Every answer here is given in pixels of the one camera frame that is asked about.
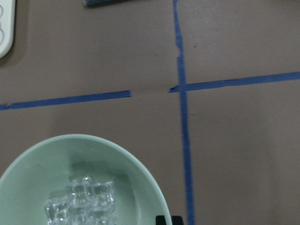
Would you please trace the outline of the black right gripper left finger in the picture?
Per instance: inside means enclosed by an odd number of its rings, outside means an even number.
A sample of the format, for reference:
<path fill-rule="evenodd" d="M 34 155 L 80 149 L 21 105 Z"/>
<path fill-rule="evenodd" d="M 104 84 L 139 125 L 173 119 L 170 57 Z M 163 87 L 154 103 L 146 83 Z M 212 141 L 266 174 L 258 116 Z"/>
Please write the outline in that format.
<path fill-rule="evenodd" d="M 156 216 L 156 225 L 166 225 L 165 216 L 163 215 Z"/>

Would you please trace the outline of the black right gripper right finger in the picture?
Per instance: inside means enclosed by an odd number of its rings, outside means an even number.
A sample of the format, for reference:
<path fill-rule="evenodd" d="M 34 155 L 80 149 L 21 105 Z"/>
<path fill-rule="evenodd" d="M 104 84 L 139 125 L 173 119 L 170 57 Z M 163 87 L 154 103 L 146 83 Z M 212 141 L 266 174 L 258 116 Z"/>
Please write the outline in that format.
<path fill-rule="evenodd" d="M 184 225 L 183 218 L 181 216 L 172 216 L 173 225 Z"/>

